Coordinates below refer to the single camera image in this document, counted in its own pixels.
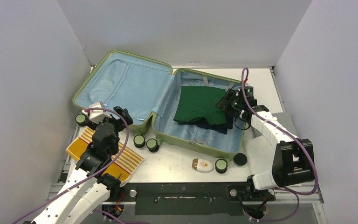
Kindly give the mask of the navy blue shirt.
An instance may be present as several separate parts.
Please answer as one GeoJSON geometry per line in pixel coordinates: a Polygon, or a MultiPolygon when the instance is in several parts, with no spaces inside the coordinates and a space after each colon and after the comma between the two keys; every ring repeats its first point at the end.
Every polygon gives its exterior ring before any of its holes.
{"type": "Polygon", "coordinates": [[[194,122],[194,125],[208,130],[214,130],[222,134],[227,134],[229,129],[233,128],[233,118],[226,117],[226,123],[220,125],[210,125],[205,118],[194,122]]]}

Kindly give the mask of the green shirt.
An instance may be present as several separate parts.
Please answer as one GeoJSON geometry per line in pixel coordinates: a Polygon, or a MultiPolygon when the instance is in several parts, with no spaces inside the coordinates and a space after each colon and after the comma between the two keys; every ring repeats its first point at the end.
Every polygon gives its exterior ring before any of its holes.
{"type": "Polygon", "coordinates": [[[224,89],[216,87],[182,86],[173,120],[190,123],[204,119],[211,126],[225,124],[226,114],[216,107],[225,93],[224,89]]]}

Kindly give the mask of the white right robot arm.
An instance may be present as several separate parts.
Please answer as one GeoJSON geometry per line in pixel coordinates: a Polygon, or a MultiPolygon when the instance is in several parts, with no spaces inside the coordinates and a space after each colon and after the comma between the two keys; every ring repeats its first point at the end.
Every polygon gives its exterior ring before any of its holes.
{"type": "Polygon", "coordinates": [[[272,168],[253,175],[251,183],[246,185],[248,198],[256,200],[263,195],[264,190],[316,180],[311,141],[290,133],[266,106],[258,105],[251,86],[238,90],[228,89],[216,107],[248,123],[275,147],[272,168]]]}

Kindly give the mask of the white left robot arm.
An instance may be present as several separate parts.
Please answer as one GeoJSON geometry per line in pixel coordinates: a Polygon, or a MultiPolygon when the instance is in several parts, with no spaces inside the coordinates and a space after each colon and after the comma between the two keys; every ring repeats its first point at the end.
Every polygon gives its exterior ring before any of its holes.
{"type": "Polygon", "coordinates": [[[129,125],[133,123],[127,109],[116,106],[113,110],[102,108],[104,112],[111,112],[119,117],[111,115],[105,117],[101,123],[95,123],[86,115],[96,108],[87,108],[81,113],[85,118],[80,124],[95,130],[92,142],[88,144],[86,151],[81,155],[71,174],[71,179],[63,186],[62,191],[44,204],[30,211],[32,214],[40,209],[43,211],[33,219],[34,224],[62,224],[70,212],[83,198],[84,193],[94,184],[101,185],[102,194],[110,201],[120,197],[120,181],[114,176],[105,173],[124,152],[126,144],[119,146],[118,133],[122,130],[130,132],[129,125]]]}

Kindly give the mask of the middle left suitcase wheel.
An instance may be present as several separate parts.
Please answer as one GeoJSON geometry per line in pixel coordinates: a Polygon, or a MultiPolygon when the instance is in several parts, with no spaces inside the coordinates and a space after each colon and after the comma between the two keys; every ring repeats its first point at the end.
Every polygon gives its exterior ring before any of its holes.
{"type": "Polygon", "coordinates": [[[133,143],[136,148],[143,148],[145,146],[145,137],[141,134],[135,135],[133,143]]]}

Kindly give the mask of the middle right suitcase wheel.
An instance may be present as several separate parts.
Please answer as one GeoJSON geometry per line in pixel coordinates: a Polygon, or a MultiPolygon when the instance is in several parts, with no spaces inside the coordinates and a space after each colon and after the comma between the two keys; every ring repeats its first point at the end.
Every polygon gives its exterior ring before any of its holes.
{"type": "Polygon", "coordinates": [[[156,139],[149,139],[147,140],[146,142],[146,147],[148,148],[148,150],[151,152],[151,153],[155,153],[159,150],[159,144],[158,144],[158,141],[156,139]]]}

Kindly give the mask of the far left suitcase wheel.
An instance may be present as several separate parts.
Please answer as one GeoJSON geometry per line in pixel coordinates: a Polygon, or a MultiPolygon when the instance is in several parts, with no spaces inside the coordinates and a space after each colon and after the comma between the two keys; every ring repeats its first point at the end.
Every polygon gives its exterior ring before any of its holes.
{"type": "Polygon", "coordinates": [[[75,117],[75,121],[80,127],[86,126],[87,120],[88,120],[87,116],[82,113],[76,115],[75,117]]]}

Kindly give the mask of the green suitcase with blue lining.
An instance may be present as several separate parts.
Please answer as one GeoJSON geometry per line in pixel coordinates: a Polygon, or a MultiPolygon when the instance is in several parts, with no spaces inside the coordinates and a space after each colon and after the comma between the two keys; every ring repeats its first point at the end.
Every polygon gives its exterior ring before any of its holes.
{"type": "Polygon", "coordinates": [[[202,71],[179,68],[147,57],[113,50],[93,69],[74,95],[74,106],[83,109],[101,101],[108,109],[126,108],[133,119],[132,132],[144,134],[149,129],[158,143],[207,154],[233,158],[241,149],[243,122],[227,134],[193,125],[179,125],[173,120],[182,86],[209,86],[237,90],[240,82],[202,71]]]}

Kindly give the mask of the grey folded cloth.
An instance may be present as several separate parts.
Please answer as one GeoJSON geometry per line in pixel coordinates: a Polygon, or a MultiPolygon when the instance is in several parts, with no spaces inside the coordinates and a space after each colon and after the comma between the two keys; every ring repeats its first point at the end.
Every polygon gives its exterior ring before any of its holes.
{"type": "Polygon", "coordinates": [[[295,136],[299,136],[296,130],[296,127],[294,125],[293,119],[290,114],[284,113],[284,112],[278,112],[272,114],[274,117],[277,118],[277,121],[287,129],[291,134],[295,136]]]}

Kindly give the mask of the front black suitcase wheel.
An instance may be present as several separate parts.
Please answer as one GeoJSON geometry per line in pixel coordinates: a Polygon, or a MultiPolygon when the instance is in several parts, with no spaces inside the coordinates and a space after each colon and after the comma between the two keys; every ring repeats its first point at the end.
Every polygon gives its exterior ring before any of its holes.
{"type": "Polygon", "coordinates": [[[233,163],[237,167],[243,167],[247,164],[247,162],[248,162],[248,158],[243,153],[238,153],[233,158],[233,163]]]}

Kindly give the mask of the front green suitcase wheel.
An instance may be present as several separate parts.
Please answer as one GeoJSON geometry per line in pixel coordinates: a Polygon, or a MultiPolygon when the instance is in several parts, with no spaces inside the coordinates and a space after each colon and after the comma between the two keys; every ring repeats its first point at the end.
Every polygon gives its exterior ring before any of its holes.
{"type": "Polygon", "coordinates": [[[227,171],[228,163],[225,159],[218,159],[215,162],[215,170],[219,174],[223,174],[227,171]]]}

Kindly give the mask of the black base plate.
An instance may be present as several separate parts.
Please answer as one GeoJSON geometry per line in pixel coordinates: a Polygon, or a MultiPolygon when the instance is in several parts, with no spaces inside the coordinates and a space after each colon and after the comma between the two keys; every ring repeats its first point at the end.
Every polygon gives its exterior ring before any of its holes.
{"type": "Polygon", "coordinates": [[[244,209],[261,214],[273,201],[273,193],[254,190],[246,182],[129,183],[111,193],[102,209],[119,214],[133,205],[135,215],[241,216],[244,209]]]}

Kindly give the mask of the aluminium frame rail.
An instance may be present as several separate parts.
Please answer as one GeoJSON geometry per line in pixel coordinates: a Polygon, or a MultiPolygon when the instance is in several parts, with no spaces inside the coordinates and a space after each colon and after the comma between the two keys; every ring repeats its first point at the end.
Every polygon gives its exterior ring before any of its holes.
{"type": "MultiPolygon", "coordinates": [[[[152,184],[152,183],[128,183],[124,186],[123,190],[129,190],[130,188],[137,188],[137,194],[138,197],[140,198],[140,188],[141,187],[146,187],[147,184],[152,184]]],[[[158,186],[158,190],[162,191],[163,185],[166,187],[173,187],[174,183],[155,183],[158,186]]],[[[206,182],[202,182],[202,183],[195,183],[195,182],[189,182],[189,183],[177,183],[182,187],[182,185],[184,184],[195,184],[195,185],[199,185],[201,187],[206,187],[207,183],[206,182]]],[[[208,184],[212,184],[212,188],[217,188],[218,185],[224,185],[226,183],[223,182],[213,182],[213,183],[208,183],[208,184]]],[[[276,201],[276,202],[281,202],[281,203],[295,203],[297,201],[296,198],[299,199],[300,203],[320,203],[323,204],[324,200],[322,197],[322,193],[320,191],[320,189],[317,187],[316,191],[312,194],[305,194],[305,193],[310,193],[311,190],[314,189],[315,185],[314,182],[308,182],[308,183],[301,183],[301,184],[295,184],[294,186],[288,186],[288,187],[283,187],[283,188],[272,188],[268,190],[269,194],[272,194],[273,197],[275,197],[275,199],[273,199],[272,201],[276,201]]],[[[91,184],[90,187],[88,187],[86,189],[86,185],[85,184],[80,184],[79,186],[69,186],[69,187],[65,187],[63,183],[55,183],[52,184],[50,192],[48,194],[48,201],[50,201],[49,203],[52,203],[54,200],[58,200],[59,198],[64,198],[64,196],[66,197],[84,197],[89,191],[93,191],[92,188],[94,185],[96,185],[96,183],[91,184]]],[[[187,199],[195,199],[195,193],[193,193],[194,196],[168,196],[168,198],[187,198],[187,199]]],[[[134,202],[135,201],[135,197],[131,197],[130,193],[125,193],[125,199],[124,202],[134,202]]]]}

